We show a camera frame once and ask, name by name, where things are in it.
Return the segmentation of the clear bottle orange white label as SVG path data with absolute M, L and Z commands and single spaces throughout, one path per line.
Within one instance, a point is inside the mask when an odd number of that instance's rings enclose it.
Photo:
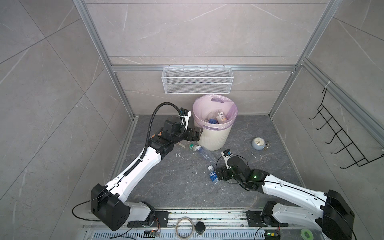
M 216 112 L 214 112 L 214 114 L 215 114 L 215 118 L 216 118 L 218 124 L 224 124 L 228 121 L 228 119 L 227 119 L 227 117 L 223 111 L 216 111 Z

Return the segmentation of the green label square clear bottle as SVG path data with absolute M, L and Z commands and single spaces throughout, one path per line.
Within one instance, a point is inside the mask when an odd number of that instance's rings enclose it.
M 177 145 L 183 149 L 190 149 L 193 152 L 196 152 L 199 148 L 199 146 L 197 144 L 187 143 L 187 142 L 185 142 L 185 143 L 179 142 L 179 143 L 177 143 Z

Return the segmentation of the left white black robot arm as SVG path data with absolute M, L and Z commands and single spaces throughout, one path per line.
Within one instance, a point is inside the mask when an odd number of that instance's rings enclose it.
M 197 142 L 202 132 L 203 128 L 186 128 L 182 121 L 166 120 L 164 127 L 149 139 L 149 146 L 125 170 L 105 186 L 94 186 L 91 192 L 92 213 L 112 231 L 128 222 L 150 226 L 155 220 L 155 208 L 144 201 L 128 202 L 130 193 L 149 170 L 174 149 L 175 144 Z

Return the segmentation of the Pocari Sweat bottle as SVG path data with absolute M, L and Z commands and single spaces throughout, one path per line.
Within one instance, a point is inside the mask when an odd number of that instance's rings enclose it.
M 209 177 L 213 183 L 218 183 L 219 179 L 213 166 L 208 166 Z

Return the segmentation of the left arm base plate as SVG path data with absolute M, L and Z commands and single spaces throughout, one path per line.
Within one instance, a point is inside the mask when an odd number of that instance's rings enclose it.
M 168 226 L 169 222 L 169 214 L 170 212 L 167 211 L 156 211 L 155 217 L 150 225 L 145 225 L 142 222 L 134 221 L 134 222 L 127 222 L 128 228 L 157 228 L 160 226 L 160 228 L 166 228 Z

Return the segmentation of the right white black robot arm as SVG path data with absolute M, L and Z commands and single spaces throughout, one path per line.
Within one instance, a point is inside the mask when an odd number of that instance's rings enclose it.
M 230 150 L 222 152 L 219 160 L 225 163 L 223 167 L 216 168 L 219 180 L 292 203 L 292 206 L 284 207 L 269 201 L 261 213 L 265 225 L 307 226 L 321 231 L 331 240 L 357 238 L 353 230 L 355 214 L 340 193 L 306 189 L 266 171 L 251 169 L 243 157 L 232 154 Z

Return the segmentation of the long clear blue-tint bottle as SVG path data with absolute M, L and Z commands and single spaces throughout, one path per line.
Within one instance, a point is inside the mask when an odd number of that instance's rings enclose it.
M 205 149 L 202 146 L 198 146 L 197 151 L 199 152 L 200 156 L 207 162 L 210 162 L 211 164 L 217 163 L 217 159 L 211 151 Z

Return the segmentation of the Pocari Sweat bottle label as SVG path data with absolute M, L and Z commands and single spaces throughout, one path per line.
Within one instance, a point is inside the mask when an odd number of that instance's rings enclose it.
M 217 119 L 209 119 L 208 122 L 210 124 L 218 124 L 219 122 L 217 121 Z

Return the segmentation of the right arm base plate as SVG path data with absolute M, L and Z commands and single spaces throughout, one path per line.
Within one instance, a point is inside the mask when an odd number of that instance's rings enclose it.
M 263 211 L 246 211 L 249 227 L 288 227 L 288 223 L 278 222 L 270 213 Z

